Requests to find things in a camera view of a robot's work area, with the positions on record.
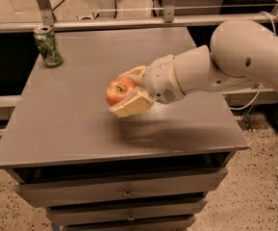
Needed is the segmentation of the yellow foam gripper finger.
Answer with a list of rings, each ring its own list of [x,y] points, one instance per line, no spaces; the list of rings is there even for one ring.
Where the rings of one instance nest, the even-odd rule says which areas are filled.
[[[109,111],[117,117],[133,116],[150,110],[153,104],[154,97],[144,88],[136,87]]]
[[[124,79],[126,82],[132,83],[135,86],[144,87],[144,76],[147,71],[145,65],[134,67],[118,75],[119,78]]]

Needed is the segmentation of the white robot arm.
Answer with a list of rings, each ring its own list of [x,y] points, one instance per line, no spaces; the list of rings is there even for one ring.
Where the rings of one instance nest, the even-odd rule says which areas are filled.
[[[227,20],[214,30],[208,46],[164,56],[122,75],[137,86],[110,107],[118,117],[198,91],[241,90],[261,83],[278,92],[278,36],[251,20]]]

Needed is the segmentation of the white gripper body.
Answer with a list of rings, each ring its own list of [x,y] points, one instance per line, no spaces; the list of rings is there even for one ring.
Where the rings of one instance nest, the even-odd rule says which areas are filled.
[[[170,104],[185,97],[176,77],[175,57],[167,55],[155,60],[143,75],[145,89],[162,104]]]

